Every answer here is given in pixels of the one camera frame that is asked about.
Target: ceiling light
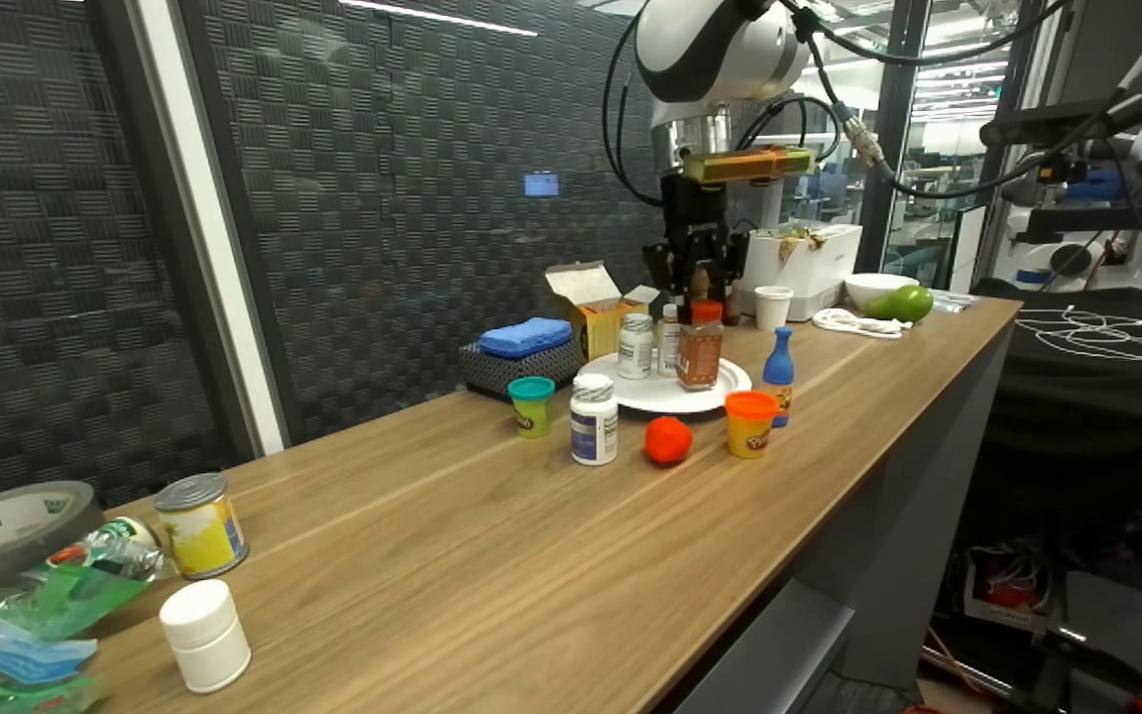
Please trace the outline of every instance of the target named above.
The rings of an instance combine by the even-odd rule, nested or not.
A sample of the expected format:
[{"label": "ceiling light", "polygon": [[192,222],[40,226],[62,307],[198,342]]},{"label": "ceiling light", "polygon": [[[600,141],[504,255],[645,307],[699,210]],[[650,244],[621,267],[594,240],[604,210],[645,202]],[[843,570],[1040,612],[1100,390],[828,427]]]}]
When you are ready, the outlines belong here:
[{"label": "ceiling light", "polygon": [[420,12],[420,8],[405,8],[405,4],[374,4],[374,0],[338,0],[348,8],[365,8],[365,12],[381,12],[381,17],[414,17],[414,20],[430,20],[430,25],[456,25],[456,28],[477,28],[477,31],[498,31],[498,35],[541,35],[531,28],[514,28],[514,25],[485,25],[471,17],[447,17],[447,12]]}]

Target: bowl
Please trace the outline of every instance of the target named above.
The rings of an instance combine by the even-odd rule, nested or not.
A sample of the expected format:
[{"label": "bowl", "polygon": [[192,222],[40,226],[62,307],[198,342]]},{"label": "bowl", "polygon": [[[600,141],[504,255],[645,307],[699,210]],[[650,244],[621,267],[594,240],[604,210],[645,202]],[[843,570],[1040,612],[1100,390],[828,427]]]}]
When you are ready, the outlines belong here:
[{"label": "bowl", "polygon": [[843,279],[849,307],[867,316],[888,314],[888,296],[904,284],[921,284],[921,281],[904,272],[849,272]]}]

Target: cardboard box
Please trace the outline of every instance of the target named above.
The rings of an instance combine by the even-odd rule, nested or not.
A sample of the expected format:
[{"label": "cardboard box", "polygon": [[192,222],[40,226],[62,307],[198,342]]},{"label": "cardboard box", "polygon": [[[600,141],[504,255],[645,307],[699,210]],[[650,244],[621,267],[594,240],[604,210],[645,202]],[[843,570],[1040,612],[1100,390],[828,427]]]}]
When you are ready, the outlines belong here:
[{"label": "cardboard box", "polygon": [[619,350],[619,325],[632,300],[621,300],[604,262],[566,262],[543,268],[549,288],[570,316],[574,362],[594,362]]}]

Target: white bottle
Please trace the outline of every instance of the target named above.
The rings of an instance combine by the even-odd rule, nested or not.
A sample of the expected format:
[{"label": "white bottle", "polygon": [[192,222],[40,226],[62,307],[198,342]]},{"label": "white bottle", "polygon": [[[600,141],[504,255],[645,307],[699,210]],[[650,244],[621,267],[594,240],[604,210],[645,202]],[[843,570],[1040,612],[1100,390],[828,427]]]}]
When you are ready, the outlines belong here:
[{"label": "white bottle", "polygon": [[654,350],[654,333],[650,333],[650,314],[645,310],[632,310],[621,316],[619,328],[619,381],[641,381],[650,374],[650,350]]},{"label": "white bottle", "polygon": [[666,300],[654,328],[654,374],[680,374],[680,342],[682,342],[680,300]]},{"label": "white bottle", "polygon": [[619,453],[619,402],[608,374],[578,374],[570,381],[570,459],[608,465]]}]

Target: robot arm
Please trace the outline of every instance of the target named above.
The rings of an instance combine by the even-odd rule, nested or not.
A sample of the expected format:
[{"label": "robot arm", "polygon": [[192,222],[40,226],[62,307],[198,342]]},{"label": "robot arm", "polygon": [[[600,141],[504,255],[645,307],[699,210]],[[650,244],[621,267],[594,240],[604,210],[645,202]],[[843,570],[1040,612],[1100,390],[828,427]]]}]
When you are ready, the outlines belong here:
[{"label": "robot arm", "polygon": [[806,67],[776,0],[650,0],[639,20],[639,72],[680,120],[776,100]]}]

